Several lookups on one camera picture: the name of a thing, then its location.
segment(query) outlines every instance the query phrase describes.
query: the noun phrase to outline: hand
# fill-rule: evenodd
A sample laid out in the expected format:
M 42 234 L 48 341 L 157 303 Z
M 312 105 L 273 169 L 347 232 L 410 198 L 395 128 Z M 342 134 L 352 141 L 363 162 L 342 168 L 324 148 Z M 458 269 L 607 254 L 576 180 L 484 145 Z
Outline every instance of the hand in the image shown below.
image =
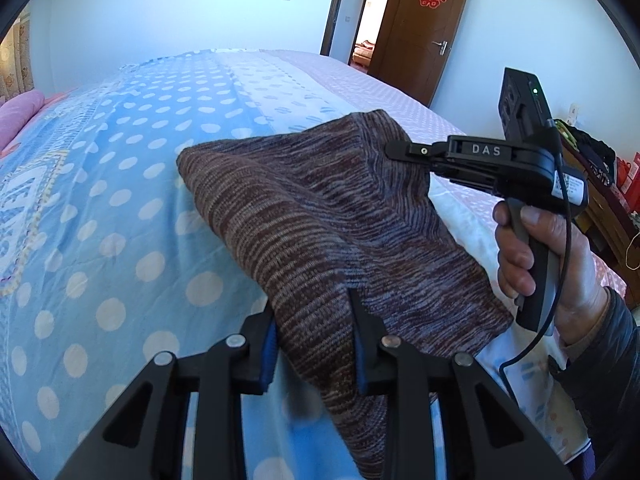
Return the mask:
M 521 217 L 529 235 L 558 254 L 561 265 L 564 265 L 564 218 L 530 206 L 522 208 Z M 531 296 L 536 290 L 536 283 L 528 272 L 533 266 L 533 253 L 527 244 L 518 240 L 511 229 L 511 216 L 506 202 L 495 206 L 494 219 L 498 222 L 495 240 L 500 249 L 500 289 L 512 299 L 519 294 Z M 609 293 L 596 280 L 589 241 L 573 224 L 571 237 L 571 259 L 556 311 L 556 328 L 567 345 L 586 336 L 609 305 Z

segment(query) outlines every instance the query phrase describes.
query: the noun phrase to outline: black cable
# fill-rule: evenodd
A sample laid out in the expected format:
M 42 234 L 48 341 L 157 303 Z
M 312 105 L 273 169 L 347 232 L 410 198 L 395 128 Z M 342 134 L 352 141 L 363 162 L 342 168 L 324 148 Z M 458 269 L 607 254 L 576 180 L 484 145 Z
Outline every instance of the black cable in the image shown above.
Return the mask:
M 529 343 L 525 349 L 520 352 L 513 359 L 509 359 L 508 361 L 503 362 L 498 368 L 498 375 L 502 379 L 504 386 L 507 388 L 507 393 L 513 399 L 513 402 L 518 403 L 518 399 L 516 398 L 515 393 L 513 392 L 513 388 L 509 384 L 509 380 L 507 379 L 507 375 L 504 373 L 504 369 L 507 366 L 511 366 L 516 364 L 518 361 L 521 361 L 527 354 L 529 354 L 535 346 L 540 342 L 540 340 L 545 335 L 545 332 L 551 326 L 551 323 L 554 320 L 554 316 L 556 315 L 556 310 L 558 309 L 558 303 L 560 301 L 560 295 L 562 294 L 562 288 L 564 287 L 564 279 L 566 278 L 567 269 L 569 267 L 569 258 L 571 257 L 571 204 L 569 202 L 569 193 L 566 188 L 566 182 L 564 181 L 564 173 L 562 172 L 562 161 L 560 156 L 555 157 L 556 171 L 558 172 L 558 177 L 560 180 L 560 187 L 562 189 L 562 199 L 564 200 L 565 207 L 565 216 L 566 216 L 566 241 L 564 245 L 564 262 L 562 263 L 562 270 L 560 272 L 560 279 L 558 281 L 558 289 L 556 290 L 556 296 L 554 297 L 554 302 L 551 304 L 551 309 L 549 310 L 548 316 L 546 316 L 545 323 L 536 336 L 533 338 L 531 343 Z

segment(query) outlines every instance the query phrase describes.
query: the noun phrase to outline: dark jacket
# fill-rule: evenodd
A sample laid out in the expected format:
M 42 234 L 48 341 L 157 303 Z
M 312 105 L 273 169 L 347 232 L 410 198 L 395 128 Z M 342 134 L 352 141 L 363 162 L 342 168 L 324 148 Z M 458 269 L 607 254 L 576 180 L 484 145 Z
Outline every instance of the dark jacket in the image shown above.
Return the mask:
M 593 480 L 640 478 L 640 330 L 615 291 L 589 347 L 553 377 L 587 426 L 598 468 Z

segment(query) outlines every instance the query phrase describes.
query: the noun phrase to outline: door handle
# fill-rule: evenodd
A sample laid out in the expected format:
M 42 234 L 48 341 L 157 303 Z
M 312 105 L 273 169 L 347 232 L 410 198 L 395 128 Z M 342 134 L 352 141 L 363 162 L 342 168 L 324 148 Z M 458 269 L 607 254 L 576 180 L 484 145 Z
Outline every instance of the door handle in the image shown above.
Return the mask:
M 447 43 L 447 40 L 443 40 L 441 43 L 438 43 L 437 41 L 431 41 L 431 43 L 433 43 L 434 45 L 437 45 L 440 47 L 440 55 L 444 56 L 444 53 L 447 51 L 447 45 L 449 43 Z

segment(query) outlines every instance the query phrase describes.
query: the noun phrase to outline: pink pillow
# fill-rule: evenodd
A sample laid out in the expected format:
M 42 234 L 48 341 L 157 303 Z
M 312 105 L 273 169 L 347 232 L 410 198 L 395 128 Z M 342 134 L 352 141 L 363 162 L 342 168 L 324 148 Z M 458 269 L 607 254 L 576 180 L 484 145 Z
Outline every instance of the pink pillow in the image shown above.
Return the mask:
M 9 99 L 0 107 L 0 150 L 15 139 L 43 104 L 44 94 L 40 90 L 31 90 Z

